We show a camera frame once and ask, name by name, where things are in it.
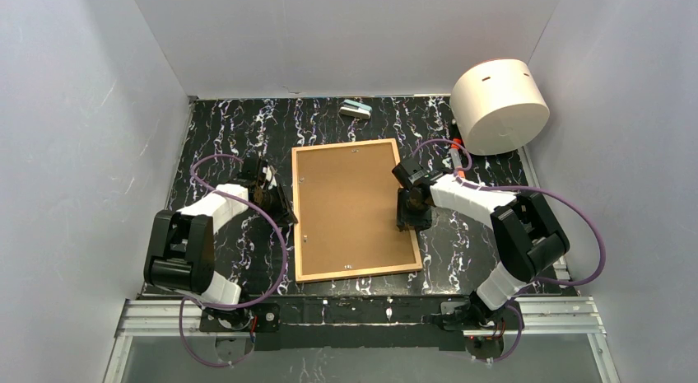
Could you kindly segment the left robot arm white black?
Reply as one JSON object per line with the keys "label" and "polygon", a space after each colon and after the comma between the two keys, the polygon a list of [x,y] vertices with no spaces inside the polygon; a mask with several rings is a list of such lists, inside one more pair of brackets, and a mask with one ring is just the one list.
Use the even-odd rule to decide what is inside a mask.
{"label": "left robot arm white black", "polygon": [[202,199],[179,210],[161,210],[153,221],[143,268],[147,284],[189,297],[210,316],[233,330],[251,334],[276,332],[280,307],[268,303],[281,284],[247,300],[237,283],[215,269],[215,235],[233,218],[253,209],[268,221],[280,241],[282,260],[288,260],[283,226],[297,219],[276,170],[260,157],[242,160],[238,174],[227,184],[211,188]]}

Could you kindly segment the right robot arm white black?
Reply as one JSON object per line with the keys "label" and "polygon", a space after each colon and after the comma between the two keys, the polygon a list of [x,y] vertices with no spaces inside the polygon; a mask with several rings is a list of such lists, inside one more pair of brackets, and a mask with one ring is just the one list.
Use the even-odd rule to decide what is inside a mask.
{"label": "right robot arm white black", "polygon": [[444,303],[432,317],[443,330],[473,329],[497,321],[514,297],[570,248],[543,194],[487,190],[460,175],[427,170],[413,159],[392,170],[400,184],[397,227],[424,231],[432,208],[470,217],[492,229],[499,262],[466,301]]}

